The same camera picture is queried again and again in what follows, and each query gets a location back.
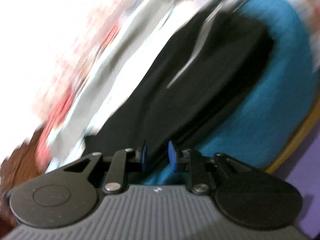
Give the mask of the black pants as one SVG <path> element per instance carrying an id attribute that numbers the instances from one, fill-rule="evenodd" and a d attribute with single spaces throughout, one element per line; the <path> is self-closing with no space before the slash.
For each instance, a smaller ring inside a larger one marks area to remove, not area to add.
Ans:
<path id="1" fill-rule="evenodd" d="M 265 70 L 274 42 L 252 16 L 220 12 L 192 59 L 208 15 L 199 12 L 170 38 L 127 101 L 86 137 L 85 154 L 112 156 L 147 145 L 149 156 L 164 157 L 169 141 L 196 145 L 242 102 Z"/>

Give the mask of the teal blue cushion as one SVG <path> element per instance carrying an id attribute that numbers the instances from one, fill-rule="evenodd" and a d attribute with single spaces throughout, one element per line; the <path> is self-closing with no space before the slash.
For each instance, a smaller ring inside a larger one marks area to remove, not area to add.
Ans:
<path id="1" fill-rule="evenodd" d="M 243 104 L 196 149 L 207 157 L 225 153 L 266 168 L 312 107 L 317 77 L 309 33 L 289 2 L 249 0 L 240 11 L 267 25 L 274 50 Z"/>

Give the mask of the red floral patchwork quilt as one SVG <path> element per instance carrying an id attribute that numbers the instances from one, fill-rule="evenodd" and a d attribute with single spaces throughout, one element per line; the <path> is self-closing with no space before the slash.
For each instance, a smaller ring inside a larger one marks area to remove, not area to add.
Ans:
<path id="1" fill-rule="evenodd" d="M 46 108 L 44 128 L 38 139 L 35 162 L 44 170 L 51 162 L 48 137 L 64 122 L 75 97 L 86 83 L 93 63 L 99 59 L 106 47 L 113 42 L 121 28 L 121 20 L 104 21 L 86 43 L 78 44 L 71 58 L 62 63 L 62 72 L 56 78 L 54 95 Z"/>

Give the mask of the carved wooden headboard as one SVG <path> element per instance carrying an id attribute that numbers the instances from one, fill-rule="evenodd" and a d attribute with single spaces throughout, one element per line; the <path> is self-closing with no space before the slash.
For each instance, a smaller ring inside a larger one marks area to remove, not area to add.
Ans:
<path id="1" fill-rule="evenodd" d="M 35 153 L 43 129 L 44 127 L 40 127 L 36 130 L 29 142 L 23 142 L 1 163 L 1 237 L 17 226 L 6 194 L 13 187 L 42 174 L 37 168 Z"/>

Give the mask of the patterned grey teal bedsheet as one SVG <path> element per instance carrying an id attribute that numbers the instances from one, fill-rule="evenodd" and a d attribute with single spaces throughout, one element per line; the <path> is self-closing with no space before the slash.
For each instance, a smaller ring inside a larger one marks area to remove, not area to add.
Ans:
<path id="1" fill-rule="evenodd" d="M 46 172 L 80 158 L 83 137 L 104 122 L 130 96 L 169 38 L 199 10 L 197 0 L 146 0 L 129 17 L 114 41 L 93 65 L 64 120 L 39 150 L 49 154 Z"/>

